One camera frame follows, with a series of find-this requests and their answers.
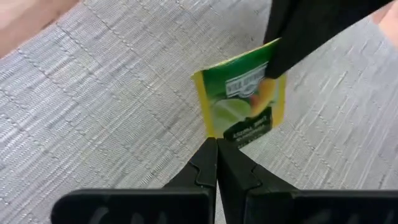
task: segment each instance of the lime illustration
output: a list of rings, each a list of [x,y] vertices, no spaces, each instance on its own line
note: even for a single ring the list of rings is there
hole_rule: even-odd
[[[250,104],[239,99],[220,100],[211,109],[214,129],[218,137],[223,137],[225,130],[244,121],[251,114]]]

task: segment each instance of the gray fabric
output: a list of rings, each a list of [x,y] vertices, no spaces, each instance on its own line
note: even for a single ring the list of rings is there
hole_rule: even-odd
[[[0,223],[49,223],[75,189],[165,184],[205,139],[190,75],[260,45],[269,8],[90,0],[2,59]],[[243,151],[303,189],[396,189],[397,62],[361,21],[291,69],[285,122]]]

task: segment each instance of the fruit illustration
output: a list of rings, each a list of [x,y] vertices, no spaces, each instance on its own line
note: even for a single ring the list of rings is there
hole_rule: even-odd
[[[250,117],[259,115],[274,98],[276,89],[276,80],[265,78],[261,80],[258,86],[258,95],[253,94],[251,100],[251,114]]]
[[[228,99],[217,101],[212,106],[211,113],[215,133],[218,137],[223,137],[225,130],[250,116],[251,109],[244,100]]]

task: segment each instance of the tea bag packet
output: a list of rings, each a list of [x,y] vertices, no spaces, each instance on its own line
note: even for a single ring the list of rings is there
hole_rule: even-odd
[[[193,75],[208,137],[243,147],[282,122],[286,76],[265,75],[277,42]]]

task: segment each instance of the black plastic piece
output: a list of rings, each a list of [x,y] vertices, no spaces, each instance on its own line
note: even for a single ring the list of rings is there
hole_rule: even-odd
[[[53,224],[212,224],[216,179],[228,224],[398,223],[396,191],[298,190],[224,139],[207,139],[162,189],[77,190]]]
[[[281,37],[266,76],[278,78],[308,54],[391,0],[275,0],[265,41]]]
[[[248,195],[295,190],[296,188],[278,178],[230,142],[218,140],[218,183],[223,201],[226,222],[244,223],[248,212]]]
[[[53,224],[214,223],[208,189],[77,190],[62,197]]]
[[[208,187],[216,193],[218,145],[208,138],[184,168],[164,188]]]

